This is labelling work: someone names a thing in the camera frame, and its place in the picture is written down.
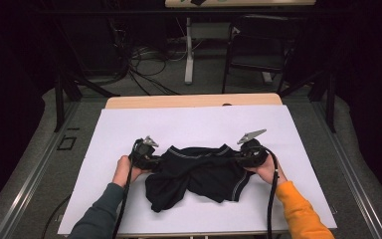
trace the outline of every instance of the desk in background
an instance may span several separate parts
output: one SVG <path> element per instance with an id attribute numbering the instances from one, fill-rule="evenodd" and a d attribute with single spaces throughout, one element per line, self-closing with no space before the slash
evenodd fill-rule
<path id="1" fill-rule="evenodd" d="M 117 160 L 133 142 L 150 135 L 160 144 L 160 155 L 171 145 L 216 147 L 223 143 L 239 149 L 245 132 L 266 128 L 258 140 L 280 158 L 288 178 L 312 203 L 322 222 L 336 228 L 286 106 L 276 94 L 200 95 L 112 98 L 102 110 L 83 162 L 59 234 L 74 224 L 104 191 Z M 216 203 L 187 191 L 173 208 L 155 213 L 145 197 L 146 175 L 129 190 L 118 236 L 177 237 L 245 235 L 267 232 L 267 205 L 271 186 L 256 176 L 244 188 L 239 202 Z M 287 231 L 283 207 L 275 200 L 274 232 Z"/>
<path id="2" fill-rule="evenodd" d="M 200 6 L 191 3 L 191 0 L 166 0 L 165 6 L 167 8 L 225 8 L 225 7 L 284 7 L 284 6 L 312 6 L 315 0 L 206 0 Z M 187 65 L 185 68 L 185 84 L 192 84 L 192 75 L 194 70 L 194 54 L 192 51 L 192 38 L 193 28 L 191 18 L 187 17 Z M 207 24 L 200 25 L 202 29 L 203 38 L 227 38 L 229 24 L 216 23 L 214 28 Z M 263 74 L 267 80 L 270 78 L 269 74 Z"/>

